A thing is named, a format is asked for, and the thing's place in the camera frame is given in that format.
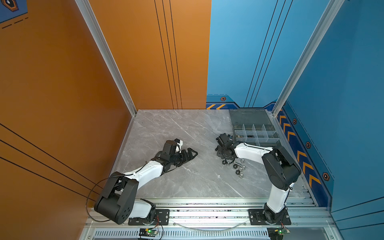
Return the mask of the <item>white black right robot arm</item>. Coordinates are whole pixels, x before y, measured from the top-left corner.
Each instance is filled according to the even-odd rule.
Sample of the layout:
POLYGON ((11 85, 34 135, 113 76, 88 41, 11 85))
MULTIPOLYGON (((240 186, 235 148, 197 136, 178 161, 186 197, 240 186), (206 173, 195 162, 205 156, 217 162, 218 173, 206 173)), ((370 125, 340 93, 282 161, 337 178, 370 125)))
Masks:
POLYGON ((302 172, 296 160, 283 146, 272 148, 234 142, 225 134, 217 137, 216 141, 215 151, 224 164, 245 159, 265 166, 272 188, 260 216, 269 225, 281 223, 288 213, 286 201, 289 193, 302 172))

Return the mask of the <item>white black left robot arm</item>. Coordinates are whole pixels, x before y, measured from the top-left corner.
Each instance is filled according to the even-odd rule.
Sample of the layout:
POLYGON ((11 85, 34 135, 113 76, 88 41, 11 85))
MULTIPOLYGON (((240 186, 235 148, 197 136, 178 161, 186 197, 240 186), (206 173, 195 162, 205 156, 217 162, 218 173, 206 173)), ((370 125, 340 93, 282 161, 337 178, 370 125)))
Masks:
POLYGON ((158 152, 144 166, 137 170, 120 173, 114 172, 107 179, 101 194, 95 202, 94 210, 118 225, 127 219, 142 219, 151 224, 156 219, 156 204, 137 199, 138 190, 150 181, 171 171, 171 166, 176 168, 193 160, 198 152, 192 148, 180 150, 167 155, 158 152))

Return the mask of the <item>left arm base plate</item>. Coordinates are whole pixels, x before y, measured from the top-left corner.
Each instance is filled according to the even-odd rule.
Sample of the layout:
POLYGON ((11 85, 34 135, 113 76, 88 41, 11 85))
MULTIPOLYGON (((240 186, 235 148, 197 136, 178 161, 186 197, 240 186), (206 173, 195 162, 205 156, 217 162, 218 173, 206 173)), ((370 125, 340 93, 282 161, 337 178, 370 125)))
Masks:
POLYGON ((129 218, 129 226, 154 226, 156 224, 161 224, 162 226, 167 226, 170 219, 170 210, 169 209, 156 209, 151 211, 149 215, 145 218, 129 218))

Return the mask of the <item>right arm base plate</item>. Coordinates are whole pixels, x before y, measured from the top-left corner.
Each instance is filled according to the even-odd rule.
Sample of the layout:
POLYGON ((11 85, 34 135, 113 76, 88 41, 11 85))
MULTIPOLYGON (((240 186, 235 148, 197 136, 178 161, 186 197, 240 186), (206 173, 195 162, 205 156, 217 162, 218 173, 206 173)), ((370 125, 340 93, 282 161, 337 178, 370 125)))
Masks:
POLYGON ((274 213, 272 210, 264 209, 249 209, 249 220, 251 225, 281 225, 289 226, 292 224, 288 214, 288 209, 284 208, 279 213, 274 213))

